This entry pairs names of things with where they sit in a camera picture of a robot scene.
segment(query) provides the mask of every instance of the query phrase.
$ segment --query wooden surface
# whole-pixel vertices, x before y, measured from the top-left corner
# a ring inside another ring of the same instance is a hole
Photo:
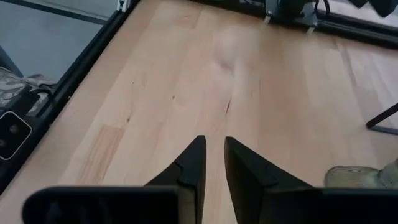
[[[332,166],[382,167],[398,139],[364,123],[398,101],[397,59],[189,1],[143,0],[1,195],[2,222],[19,223],[24,199],[46,186],[143,185],[199,134],[203,223],[236,223],[225,136],[313,185]]]

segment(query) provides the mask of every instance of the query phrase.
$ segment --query metal bracket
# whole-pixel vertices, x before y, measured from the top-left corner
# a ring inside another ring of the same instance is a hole
[[[127,9],[130,7],[131,0],[118,0],[118,6],[116,10],[126,12]]]

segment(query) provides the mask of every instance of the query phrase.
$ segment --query black metal frame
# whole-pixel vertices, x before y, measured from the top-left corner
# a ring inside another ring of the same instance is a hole
[[[377,124],[380,123],[381,121],[384,121],[394,113],[398,112],[398,103],[395,105],[391,106],[381,114],[377,115],[375,118],[372,120],[368,121],[366,123],[366,127],[372,131],[379,131],[382,133],[387,133],[387,134],[393,134],[393,135],[398,135],[398,129],[394,128],[387,128],[387,127],[382,127],[378,126]]]

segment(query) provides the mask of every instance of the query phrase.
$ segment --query camera lens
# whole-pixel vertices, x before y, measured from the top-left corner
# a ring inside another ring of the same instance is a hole
[[[10,127],[10,132],[11,132],[12,134],[17,134],[17,133],[18,133],[18,126],[16,126],[15,124],[12,125],[12,126]]]

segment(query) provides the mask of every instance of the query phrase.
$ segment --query black camera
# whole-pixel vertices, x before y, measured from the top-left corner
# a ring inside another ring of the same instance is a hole
[[[13,111],[0,116],[0,159],[9,160],[32,134],[32,127]]]

